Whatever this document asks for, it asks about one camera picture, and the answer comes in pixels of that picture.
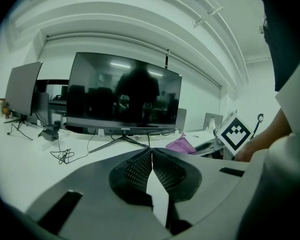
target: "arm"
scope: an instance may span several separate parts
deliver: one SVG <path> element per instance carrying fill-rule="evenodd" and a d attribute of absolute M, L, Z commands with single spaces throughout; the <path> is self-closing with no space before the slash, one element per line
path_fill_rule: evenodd
<path fill-rule="evenodd" d="M 236 155 L 236 161 L 249 162 L 256 151 L 268 149 L 276 140 L 291 133 L 291 128 L 280 109 L 272 123 L 255 138 L 251 139 Z"/>

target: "arched ceiling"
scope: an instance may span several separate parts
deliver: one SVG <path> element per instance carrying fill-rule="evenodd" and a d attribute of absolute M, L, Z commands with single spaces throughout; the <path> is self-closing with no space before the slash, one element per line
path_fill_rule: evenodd
<path fill-rule="evenodd" d="M 248 79 L 238 44 L 222 18 L 211 21 L 218 27 L 209 21 L 194 28 L 204 13 L 198 13 L 198 5 L 192 7 L 192 3 L 191 0 L 21 0 L 9 16 L 7 32 L 14 46 L 31 40 L 38 31 L 47 36 L 95 32 L 134 38 L 170 49 L 220 86 L 236 90 L 238 83 Z"/>

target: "monitor leg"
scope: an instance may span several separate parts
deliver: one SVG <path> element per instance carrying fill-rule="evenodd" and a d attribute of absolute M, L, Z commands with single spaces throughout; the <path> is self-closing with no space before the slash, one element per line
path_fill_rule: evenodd
<path fill-rule="evenodd" d="M 127 136 L 124 135 L 124 136 L 122 136 L 122 137 L 120 137 L 120 138 L 117 138 L 117 139 L 115 139 L 115 140 L 113 140 L 113 141 L 111 141 L 111 142 L 109 142 L 109 143 L 107 143 L 107 144 L 105 144 L 105 145 L 103 145 L 103 146 L 97 147 L 97 148 L 95 148 L 94 150 L 89 151 L 89 154 L 94 153 L 94 152 L 96 152 L 96 151 L 99 151 L 99 150 L 101 150 L 101 149 L 104 149 L 104 148 L 106 148 L 106 147 L 109 147 L 109 146 L 111 146 L 112 144 L 117 143 L 117 142 L 120 142 L 120 141 L 126 141 L 126 142 L 129 142 L 129 143 L 132 143 L 132 144 L 137 144 L 137 145 L 139 145 L 139 146 L 141 146 L 141 147 L 143 147 L 143 148 L 149 148 L 148 145 L 141 144 L 141 143 L 135 141 L 134 139 L 131 139 L 131 138 L 129 138 L 129 137 L 127 137 Z"/>
<path fill-rule="evenodd" d="M 24 123 L 26 121 L 26 117 L 24 115 L 21 115 L 20 118 L 17 118 L 17 119 L 14 119 L 14 120 L 10 120 L 10 121 L 7 121 L 7 122 L 4 122 L 4 124 L 8 124 L 8 123 L 19 123 L 18 124 L 18 127 L 17 127 L 17 131 L 19 130 L 20 128 L 20 125 L 21 123 Z"/>
<path fill-rule="evenodd" d="M 143 148 L 149 148 L 148 145 L 141 144 L 141 143 L 139 143 L 138 141 L 135 141 L 135 140 L 132 139 L 132 138 L 129 138 L 129 137 L 127 137 L 127 136 L 122 136 L 122 137 L 123 137 L 123 139 L 124 139 L 126 142 L 130 142 L 130 143 L 132 143 L 132 144 L 137 144 L 137 145 L 139 145 L 139 146 L 141 146 L 141 147 L 143 147 Z"/>
<path fill-rule="evenodd" d="M 20 121 L 20 118 L 17 118 L 17 119 L 14 119 L 14 120 L 6 121 L 6 122 L 4 122 L 4 124 L 18 123 L 19 121 Z"/>
<path fill-rule="evenodd" d="M 117 138 L 117 139 L 115 139 L 115 140 L 113 140 L 113 141 L 111 141 L 111 142 L 109 142 L 109 143 L 107 143 L 107 144 L 105 144 L 105 145 L 103 145 L 103 146 L 97 147 L 97 148 L 95 148 L 94 150 L 89 151 L 89 154 L 94 153 L 94 152 L 97 152 L 97 151 L 99 151 L 99 150 L 101 150 L 101 149 L 104 149 L 104 148 L 106 148 L 106 147 L 109 147 L 109 146 L 111 146 L 111 145 L 114 144 L 114 143 L 120 142 L 123 138 L 124 138 L 124 137 L 122 136 L 122 137 Z"/>

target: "white card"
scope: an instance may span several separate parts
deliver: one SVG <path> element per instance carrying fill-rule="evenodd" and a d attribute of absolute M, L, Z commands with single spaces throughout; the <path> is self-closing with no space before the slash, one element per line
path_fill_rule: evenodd
<path fill-rule="evenodd" d="M 219 127 L 216 136 L 235 156 L 250 140 L 253 131 L 234 112 Z"/>

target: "ceiling light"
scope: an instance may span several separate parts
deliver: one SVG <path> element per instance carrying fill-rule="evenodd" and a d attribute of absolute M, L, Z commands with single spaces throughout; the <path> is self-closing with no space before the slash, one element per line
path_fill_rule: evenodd
<path fill-rule="evenodd" d="M 150 72 L 148 71 L 150 74 L 153 74 L 153 75 L 157 75 L 157 76 L 160 76 L 160 77 L 163 77 L 164 75 L 163 74 L 157 74 L 157 73 L 154 73 L 154 72 Z"/>
<path fill-rule="evenodd" d="M 128 65 L 122 65 L 122 64 L 117 64 L 117 63 L 110 63 L 110 64 L 113 65 L 113 66 L 118 66 L 118 67 L 123 67 L 123 68 L 128 68 L 128 69 L 131 68 L 131 67 L 128 66 Z"/>

